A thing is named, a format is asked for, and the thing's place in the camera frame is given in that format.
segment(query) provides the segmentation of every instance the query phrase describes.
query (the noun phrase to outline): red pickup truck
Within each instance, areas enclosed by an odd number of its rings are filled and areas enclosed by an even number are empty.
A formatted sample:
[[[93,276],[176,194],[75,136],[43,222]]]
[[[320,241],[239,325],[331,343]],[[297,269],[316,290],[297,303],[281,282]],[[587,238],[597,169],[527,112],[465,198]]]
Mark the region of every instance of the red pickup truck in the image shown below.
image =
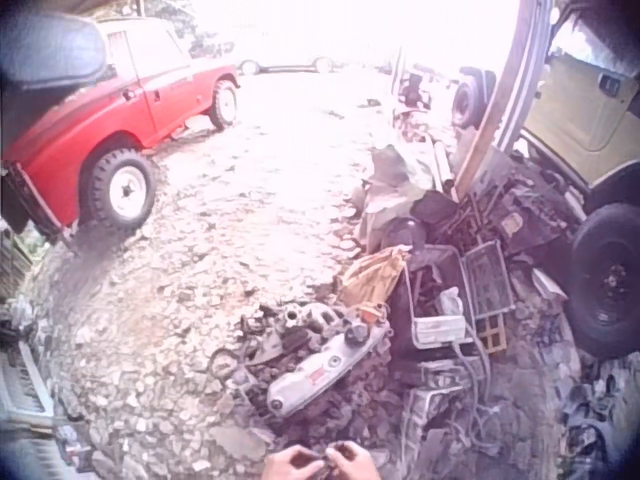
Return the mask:
[[[192,59],[168,22],[126,18],[98,27],[109,58],[101,79],[50,109],[5,150],[1,211],[15,232],[29,219],[49,239],[76,221],[136,230],[156,191],[141,152],[194,115],[207,114],[218,130],[236,119],[235,68]]]

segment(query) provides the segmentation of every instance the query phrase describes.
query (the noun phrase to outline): human hand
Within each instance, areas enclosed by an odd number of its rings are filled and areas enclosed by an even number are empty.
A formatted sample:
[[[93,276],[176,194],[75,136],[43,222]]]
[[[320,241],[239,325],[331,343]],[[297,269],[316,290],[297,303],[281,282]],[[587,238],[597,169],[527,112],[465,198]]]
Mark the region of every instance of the human hand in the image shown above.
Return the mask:
[[[267,457],[262,480],[306,480],[322,467],[324,462],[318,454],[294,445]]]
[[[371,454],[354,442],[327,448],[327,457],[345,480],[381,480]]]

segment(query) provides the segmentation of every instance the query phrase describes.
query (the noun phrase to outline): wheel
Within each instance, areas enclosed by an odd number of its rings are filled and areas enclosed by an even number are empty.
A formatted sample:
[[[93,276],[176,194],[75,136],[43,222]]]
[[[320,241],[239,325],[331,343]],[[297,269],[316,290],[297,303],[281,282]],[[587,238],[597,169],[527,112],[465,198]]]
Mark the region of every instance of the wheel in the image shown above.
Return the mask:
[[[480,127],[484,116],[484,102],[480,93],[480,86],[474,77],[466,77],[458,85],[453,97],[451,109],[451,123],[455,127]]]
[[[257,75],[258,73],[260,73],[260,65],[258,65],[257,62],[254,62],[253,60],[245,60],[240,65],[240,71],[243,75],[247,76]]]
[[[580,226],[571,252],[569,323],[591,355],[640,348],[640,208],[606,205]]]
[[[333,62],[326,57],[316,58],[313,62],[313,69],[317,73],[331,73],[333,71]]]
[[[89,178],[92,218],[110,230],[132,233],[149,218],[156,195],[152,165],[133,149],[113,150],[97,161]]]
[[[211,123],[218,130],[224,130],[233,125],[237,113],[236,88],[233,83],[227,80],[216,83],[213,89],[213,105],[209,113]]]

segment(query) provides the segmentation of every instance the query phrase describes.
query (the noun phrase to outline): white wheel rim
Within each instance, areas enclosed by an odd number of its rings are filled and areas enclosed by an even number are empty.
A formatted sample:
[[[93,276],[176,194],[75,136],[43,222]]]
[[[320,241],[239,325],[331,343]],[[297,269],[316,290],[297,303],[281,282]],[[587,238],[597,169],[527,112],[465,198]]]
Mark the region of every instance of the white wheel rim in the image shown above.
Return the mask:
[[[258,66],[254,62],[245,62],[242,64],[242,73],[245,75],[255,75],[258,73]]]
[[[122,167],[116,171],[109,185],[109,201],[116,213],[134,219],[142,213],[147,199],[147,182],[135,167]]]
[[[331,70],[331,60],[327,58],[321,58],[316,63],[316,69],[319,73],[328,73]]]
[[[236,96],[229,88],[225,88],[218,93],[220,106],[220,116],[226,122],[232,122],[236,118]]]

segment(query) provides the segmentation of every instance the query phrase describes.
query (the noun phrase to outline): gravel ground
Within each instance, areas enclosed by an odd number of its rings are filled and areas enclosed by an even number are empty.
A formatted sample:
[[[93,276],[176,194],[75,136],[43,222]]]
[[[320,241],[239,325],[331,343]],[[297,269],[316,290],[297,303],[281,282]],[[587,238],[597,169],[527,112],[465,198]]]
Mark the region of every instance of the gravel ground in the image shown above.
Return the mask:
[[[366,99],[385,77],[243,80],[236,127],[212,134],[207,120],[156,153],[158,200],[138,235],[115,251],[85,238],[79,258],[58,245],[27,285],[40,337],[53,334],[45,377],[90,422],[104,477],[259,471],[268,439],[229,418],[224,368],[208,359],[238,345],[242,313],[327,297],[357,254],[345,198],[384,122]]]

